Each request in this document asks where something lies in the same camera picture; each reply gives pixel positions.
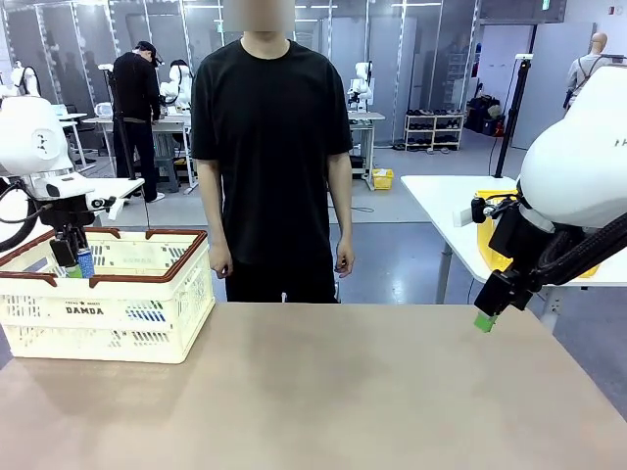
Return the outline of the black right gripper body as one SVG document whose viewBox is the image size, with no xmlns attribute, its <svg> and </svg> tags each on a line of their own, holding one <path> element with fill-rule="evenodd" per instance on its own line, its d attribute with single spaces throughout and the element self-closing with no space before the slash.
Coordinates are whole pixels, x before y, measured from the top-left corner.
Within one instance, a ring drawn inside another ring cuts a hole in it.
<svg viewBox="0 0 627 470">
<path fill-rule="evenodd" d="M 477 295 L 474 305 L 486 316 L 498 316 L 516 299 L 521 272 L 530 262 L 533 227 L 520 211 L 520 204 L 508 201 L 498 209 L 497 221 L 487 247 L 509 259 L 504 269 L 494 269 Z"/>
</svg>

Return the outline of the person's left hand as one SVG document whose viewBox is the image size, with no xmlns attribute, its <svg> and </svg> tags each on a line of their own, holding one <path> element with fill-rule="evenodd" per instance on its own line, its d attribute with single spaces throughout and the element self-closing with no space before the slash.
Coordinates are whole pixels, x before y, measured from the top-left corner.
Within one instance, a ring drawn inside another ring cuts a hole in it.
<svg viewBox="0 0 627 470">
<path fill-rule="evenodd" d="M 335 272 L 340 278 L 349 276 L 354 268 L 355 254 L 350 238 L 342 237 L 337 244 Z"/>
</svg>

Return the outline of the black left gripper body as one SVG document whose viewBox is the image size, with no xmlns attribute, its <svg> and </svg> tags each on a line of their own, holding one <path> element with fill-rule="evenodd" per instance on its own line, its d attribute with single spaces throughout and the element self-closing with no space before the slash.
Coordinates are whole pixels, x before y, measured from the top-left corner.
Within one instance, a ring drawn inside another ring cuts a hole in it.
<svg viewBox="0 0 627 470">
<path fill-rule="evenodd" d="M 68 240 L 71 248 L 76 248 L 73 230 L 90 226 L 95 221 L 95 213 L 87 206 L 85 197 L 71 197 L 47 202 L 48 209 L 40 215 L 40 221 L 50 226 L 55 238 Z"/>
</svg>

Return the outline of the person's right hand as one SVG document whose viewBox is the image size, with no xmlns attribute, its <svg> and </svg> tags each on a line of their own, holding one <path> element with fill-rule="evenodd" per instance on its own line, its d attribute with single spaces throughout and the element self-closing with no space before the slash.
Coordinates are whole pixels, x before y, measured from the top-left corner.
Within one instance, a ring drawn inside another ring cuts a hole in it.
<svg viewBox="0 0 627 470">
<path fill-rule="evenodd" d="M 210 268 L 218 279 L 224 279 L 233 272 L 233 261 L 226 243 L 213 243 L 210 246 Z"/>
</svg>

